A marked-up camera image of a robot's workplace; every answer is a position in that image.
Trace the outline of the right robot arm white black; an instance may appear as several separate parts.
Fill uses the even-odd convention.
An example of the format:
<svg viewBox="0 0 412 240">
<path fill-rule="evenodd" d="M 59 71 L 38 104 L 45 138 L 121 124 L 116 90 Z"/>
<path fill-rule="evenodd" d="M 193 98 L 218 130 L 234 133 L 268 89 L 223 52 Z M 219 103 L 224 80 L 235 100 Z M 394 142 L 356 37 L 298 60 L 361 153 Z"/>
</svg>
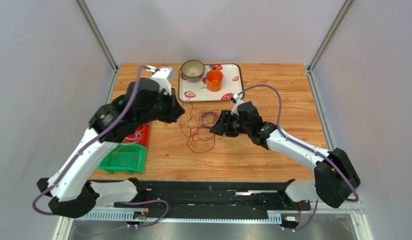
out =
<svg viewBox="0 0 412 240">
<path fill-rule="evenodd" d="M 283 154 L 309 170 L 312 179 L 291 179 L 279 189 L 286 202 L 320 200 L 336 209 L 345 201 L 359 200 L 356 190 L 361 180 L 344 150 L 316 147 L 289 135 L 276 124 L 263 121 L 251 102 L 222 110 L 210 132 L 230 138 L 247 135 L 252 143 Z"/>
</svg>

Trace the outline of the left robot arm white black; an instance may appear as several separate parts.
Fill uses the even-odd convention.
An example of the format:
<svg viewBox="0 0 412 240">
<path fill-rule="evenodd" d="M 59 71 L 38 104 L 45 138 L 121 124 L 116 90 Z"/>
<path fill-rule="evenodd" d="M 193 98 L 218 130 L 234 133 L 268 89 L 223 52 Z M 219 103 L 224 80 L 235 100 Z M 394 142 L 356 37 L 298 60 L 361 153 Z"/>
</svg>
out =
<svg viewBox="0 0 412 240">
<path fill-rule="evenodd" d="M 42 196 L 49 196 L 51 216 L 79 218 L 95 206 L 128 203 L 144 189 L 130 178 L 118 182 L 91 181 L 103 159 L 129 135 L 153 121 L 177 122 L 184 109 L 175 97 L 172 77 L 140 78 L 126 94 L 101 106 L 89 121 L 82 140 L 62 168 L 37 182 Z"/>
</svg>

